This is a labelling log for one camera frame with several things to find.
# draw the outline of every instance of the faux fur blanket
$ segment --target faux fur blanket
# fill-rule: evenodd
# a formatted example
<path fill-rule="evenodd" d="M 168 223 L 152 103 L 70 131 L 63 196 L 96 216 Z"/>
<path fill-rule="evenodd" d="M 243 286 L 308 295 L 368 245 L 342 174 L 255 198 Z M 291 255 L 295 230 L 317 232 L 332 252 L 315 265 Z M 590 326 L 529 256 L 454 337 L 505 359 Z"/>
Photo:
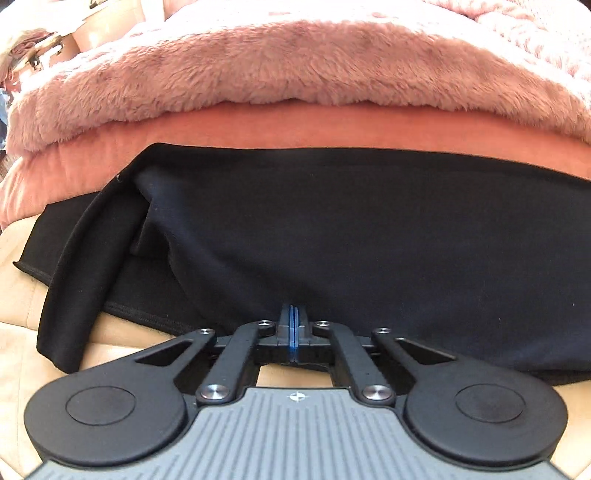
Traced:
<path fill-rule="evenodd" d="M 482 110 L 591 143 L 591 31 L 569 36 L 518 3 L 536 0 L 198 0 L 34 76 L 9 113 L 7 149 L 293 98 Z"/>

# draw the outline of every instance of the beige upholstery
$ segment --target beige upholstery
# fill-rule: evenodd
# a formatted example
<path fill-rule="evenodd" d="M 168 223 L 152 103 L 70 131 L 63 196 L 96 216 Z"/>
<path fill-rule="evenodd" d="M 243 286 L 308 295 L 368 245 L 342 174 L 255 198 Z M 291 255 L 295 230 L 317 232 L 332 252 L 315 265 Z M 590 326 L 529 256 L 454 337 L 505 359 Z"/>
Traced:
<path fill-rule="evenodd" d="M 18 260 L 36 218 L 13 223 L 0 235 L 0 473 L 17 480 L 40 462 L 24 429 L 22 415 L 29 398 L 61 375 L 35 349 L 36 330 L 47 287 L 18 271 Z M 169 338 L 161 332 L 101 314 L 87 348 L 88 368 Z M 327 375 L 269 365 L 259 385 L 329 386 Z M 553 462 L 568 476 L 591 480 L 591 382 L 560 387 L 569 408 L 569 425 Z"/>

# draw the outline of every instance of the silver bolt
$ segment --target silver bolt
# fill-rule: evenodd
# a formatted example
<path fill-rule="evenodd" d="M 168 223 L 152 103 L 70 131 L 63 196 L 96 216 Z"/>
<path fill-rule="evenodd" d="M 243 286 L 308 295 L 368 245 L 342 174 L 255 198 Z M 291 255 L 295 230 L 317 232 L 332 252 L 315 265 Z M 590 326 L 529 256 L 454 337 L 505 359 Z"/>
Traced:
<path fill-rule="evenodd" d="M 387 400 L 393 394 L 392 389 L 386 385 L 370 385 L 365 387 L 361 393 L 368 400 L 374 401 Z"/>
<path fill-rule="evenodd" d="M 201 396 L 207 400 L 222 400 L 226 398 L 230 390 L 225 385 L 212 384 L 201 390 Z"/>

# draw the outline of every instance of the black pants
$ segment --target black pants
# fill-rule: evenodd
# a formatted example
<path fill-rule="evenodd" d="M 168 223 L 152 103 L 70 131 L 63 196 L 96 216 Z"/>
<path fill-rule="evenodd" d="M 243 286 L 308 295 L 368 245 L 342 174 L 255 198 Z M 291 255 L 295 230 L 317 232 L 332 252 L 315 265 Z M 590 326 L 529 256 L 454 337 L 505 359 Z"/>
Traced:
<path fill-rule="evenodd" d="M 155 145 L 49 207 L 18 266 L 53 278 L 38 347 L 65 371 L 99 309 L 177 334 L 294 303 L 359 335 L 589 372 L 590 192 L 467 155 Z"/>

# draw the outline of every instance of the black plastic device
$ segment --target black plastic device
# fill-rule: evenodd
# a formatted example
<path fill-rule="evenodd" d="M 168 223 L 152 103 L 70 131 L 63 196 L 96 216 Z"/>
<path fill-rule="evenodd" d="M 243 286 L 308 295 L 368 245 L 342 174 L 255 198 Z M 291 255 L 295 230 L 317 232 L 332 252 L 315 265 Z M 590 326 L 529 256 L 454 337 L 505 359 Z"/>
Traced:
<path fill-rule="evenodd" d="M 265 364 L 326 368 L 333 388 L 256 387 Z M 47 384 L 27 404 L 31 479 L 566 478 L 567 423 L 542 381 L 285 306 Z"/>

